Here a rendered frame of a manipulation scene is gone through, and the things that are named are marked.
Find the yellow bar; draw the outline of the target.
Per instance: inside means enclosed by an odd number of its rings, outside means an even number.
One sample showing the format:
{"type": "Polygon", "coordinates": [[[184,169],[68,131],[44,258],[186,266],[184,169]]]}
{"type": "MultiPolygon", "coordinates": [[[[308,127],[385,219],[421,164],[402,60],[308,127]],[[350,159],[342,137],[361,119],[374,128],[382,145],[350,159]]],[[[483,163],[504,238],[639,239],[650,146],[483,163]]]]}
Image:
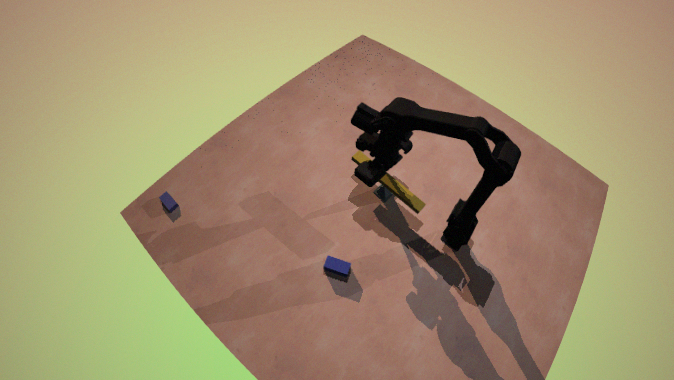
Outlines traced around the yellow bar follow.
{"type": "MultiPolygon", "coordinates": [[[[359,150],[352,156],[352,160],[356,164],[360,165],[363,161],[368,162],[371,159],[359,150]]],[[[418,214],[426,206],[423,201],[417,198],[410,190],[408,190],[388,173],[382,179],[380,179],[379,182],[398,199],[410,207],[413,212],[418,214]]]]}

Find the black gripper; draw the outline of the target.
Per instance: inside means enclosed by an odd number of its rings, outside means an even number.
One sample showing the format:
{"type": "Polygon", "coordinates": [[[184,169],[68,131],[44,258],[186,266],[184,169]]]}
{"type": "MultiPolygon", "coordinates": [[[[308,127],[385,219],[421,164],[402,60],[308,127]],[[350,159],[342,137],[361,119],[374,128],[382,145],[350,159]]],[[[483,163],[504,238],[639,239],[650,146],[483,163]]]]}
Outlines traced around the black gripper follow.
{"type": "Polygon", "coordinates": [[[399,154],[401,149],[407,155],[412,149],[413,144],[408,139],[407,142],[402,141],[400,147],[396,150],[385,150],[379,145],[377,140],[374,146],[377,147],[376,158],[368,162],[363,161],[354,171],[354,175],[369,187],[373,187],[387,174],[387,170],[403,159],[403,156],[399,154]]]}

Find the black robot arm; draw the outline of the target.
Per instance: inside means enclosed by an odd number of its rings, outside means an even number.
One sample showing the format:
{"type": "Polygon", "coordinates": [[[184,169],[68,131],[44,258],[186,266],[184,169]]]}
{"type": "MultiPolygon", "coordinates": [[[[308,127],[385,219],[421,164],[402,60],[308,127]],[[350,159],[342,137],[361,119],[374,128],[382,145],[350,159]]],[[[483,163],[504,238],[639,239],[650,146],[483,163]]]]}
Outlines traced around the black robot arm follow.
{"type": "Polygon", "coordinates": [[[414,130],[466,140],[472,146],[485,171],[470,197],[465,201],[459,199],[454,206],[446,221],[448,226],[440,238],[456,251],[470,240],[479,222],[476,212],[496,187],[511,180],[521,157],[520,148],[505,132],[493,127],[483,117],[428,109],[402,97],[394,99],[381,112],[365,103],[359,103],[351,124],[365,131],[356,141],[357,149],[371,151],[372,157],[377,150],[375,141],[378,140],[385,150],[396,150],[402,141],[407,142],[412,137],[414,130]],[[379,130],[380,133],[377,133],[379,130]],[[495,144],[492,153],[484,137],[495,144]]]}

